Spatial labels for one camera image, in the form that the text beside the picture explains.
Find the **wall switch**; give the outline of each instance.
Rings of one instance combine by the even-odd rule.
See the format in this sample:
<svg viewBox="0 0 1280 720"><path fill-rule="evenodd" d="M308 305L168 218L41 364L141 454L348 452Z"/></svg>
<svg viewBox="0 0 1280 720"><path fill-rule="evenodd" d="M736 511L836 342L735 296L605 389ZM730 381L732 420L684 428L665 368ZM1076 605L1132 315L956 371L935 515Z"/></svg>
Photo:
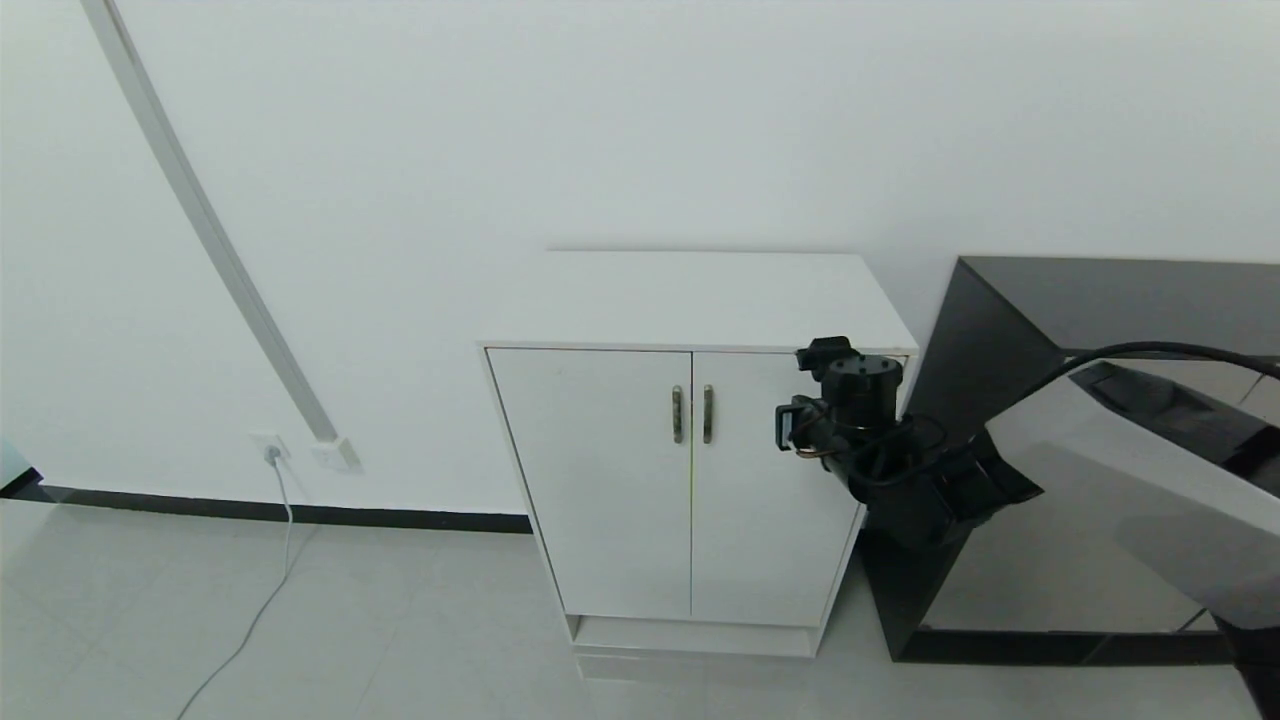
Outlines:
<svg viewBox="0 0 1280 720"><path fill-rule="evenodd" d="M289 448L284 447L284 441L280 439L280 436L275 433L250 433L248 437L253 441L253 446L257 447L259 457L266 457L266 448L274 445L280 448L280 457L289 459Z"/></svg>
<svg viewBox="0 0 1280 720"><path fill-rule="evenodd" d="M360 459L351 441L344 437L330 442L317 442L311 446L311 455L321 466L330 470L358 470Z"/></svg>

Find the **robotic arm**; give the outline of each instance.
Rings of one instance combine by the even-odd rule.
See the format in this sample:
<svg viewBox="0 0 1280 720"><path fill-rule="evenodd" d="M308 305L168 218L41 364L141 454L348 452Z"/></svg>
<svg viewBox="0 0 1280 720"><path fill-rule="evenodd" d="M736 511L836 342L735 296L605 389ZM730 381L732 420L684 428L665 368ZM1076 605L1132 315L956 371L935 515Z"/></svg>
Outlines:
<svg viewBox="0 0 1280 720"><path fill-rule="evenodd" d="M777 407L780 450L819 460L908 548L952 542L1009 505L1070 496L1082 528L1107 533L1166 582L1238 628L1280 626L1280 429L1171 380L1094 363L1174 351L1275 366L1178 343L1078 357L940 450L943 428L896 416L902 366L847 338L796 351L820 397Z"/></svg>

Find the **gray tile floor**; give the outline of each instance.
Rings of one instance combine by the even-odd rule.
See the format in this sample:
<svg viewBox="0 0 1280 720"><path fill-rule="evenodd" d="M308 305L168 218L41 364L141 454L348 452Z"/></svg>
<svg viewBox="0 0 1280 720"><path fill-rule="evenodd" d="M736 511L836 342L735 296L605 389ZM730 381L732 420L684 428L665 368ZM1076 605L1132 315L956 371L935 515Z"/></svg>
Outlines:
<svg viewBox="0 0 1280 720"><path fill-rule="evenodd" d="M0 505L4 720L172 719L283 524ZM1258 717L1229 667L893 665L854 568L818 660L575 657L529 536L300 525L188 717Z"/></svg>

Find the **metal handle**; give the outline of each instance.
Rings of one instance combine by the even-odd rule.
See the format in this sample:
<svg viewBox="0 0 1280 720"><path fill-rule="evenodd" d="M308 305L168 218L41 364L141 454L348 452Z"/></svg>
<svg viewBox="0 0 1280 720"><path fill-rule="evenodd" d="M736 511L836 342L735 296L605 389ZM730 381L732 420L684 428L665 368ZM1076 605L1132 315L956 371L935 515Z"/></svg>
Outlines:
<svg viewBox="0 0 1280 720"><path fill-rule="evenodd" d="M712 443L712 418L716 416L716 391L703 386L703 445Z"/></svg>
<svg viewBox="0 0 1280 720"><path fill-rule="evenodd" d="M671 434L676 445L685 442L685 414L681 413L684 397L685 393L680 386L671 388Z"/></svg>

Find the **black cable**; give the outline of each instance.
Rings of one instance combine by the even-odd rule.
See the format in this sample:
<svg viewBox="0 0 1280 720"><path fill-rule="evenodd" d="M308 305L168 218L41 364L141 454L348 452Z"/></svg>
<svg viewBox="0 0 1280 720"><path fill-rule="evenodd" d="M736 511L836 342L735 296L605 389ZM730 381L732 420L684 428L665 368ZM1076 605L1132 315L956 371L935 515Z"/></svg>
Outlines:
<svg viewBox="0 0 1280 720"><path fill-rule="evenodd" d="M1071 359L1069 363L1064 363L1062 366L1056 368L1052 373L1044 375L1038 383L1032 386L1030 389L1023 393L1023 400L1048 383L1061 378L1062 375L1075 370L1080 365L1093 363L1094 360L1102 360L1105 357L1119 357L1121 355L1138 355L1144 352L1169 352L1175 355L1181 355L1187 357L1204 357L1207 360L1217 360L1219 363L1229 363L1231 365L1239 365L1240 368L1248 368L1254 373L1262 373L1270 378L1280 380L1280 368L1266 363L1263 360L1257 360L1249 357L1248 355L1240 355L1239 352L1231 352L1230 350L1220 350L1217 347L1208 347L1204 345L1193 345L1189 342L1164 342L1164 341L1138 341L1138 342L1121 342L1119 345L1108 345L1106 347L1100 347L1092 352L1085 352L1078 357Z"/></svg>

